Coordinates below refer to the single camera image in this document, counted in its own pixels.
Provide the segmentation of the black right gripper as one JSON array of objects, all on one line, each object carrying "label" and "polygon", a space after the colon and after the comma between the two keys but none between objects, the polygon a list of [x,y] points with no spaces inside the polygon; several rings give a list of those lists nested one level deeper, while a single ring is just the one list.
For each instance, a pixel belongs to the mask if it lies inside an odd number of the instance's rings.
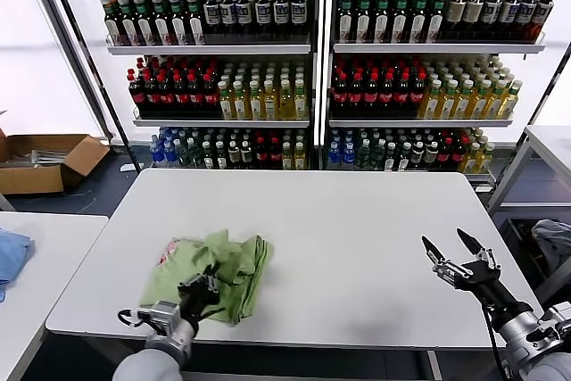
[{"label": "black right gripper", "polygon": [[422,236],[426,255],[433,263],[433,272],[451,286],[460,280],[460,289],[472,293],[492,318],[515,318],[521,313],[521,302],[501,283],[500,265],[492,249],[482,246],[461,228],[457,228],[457,234],[476,260],[460,266],[446,259],[426,236]]}]

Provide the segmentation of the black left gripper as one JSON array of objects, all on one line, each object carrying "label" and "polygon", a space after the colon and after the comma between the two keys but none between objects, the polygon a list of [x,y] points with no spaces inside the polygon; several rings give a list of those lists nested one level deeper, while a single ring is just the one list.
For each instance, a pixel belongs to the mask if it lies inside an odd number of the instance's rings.
[{"label": "black left gripper", "polygon": [[219,266],[209,265],[204,276],[195,276],[178,285],[180,315],[183,319],[206,319],[219,312]]}]

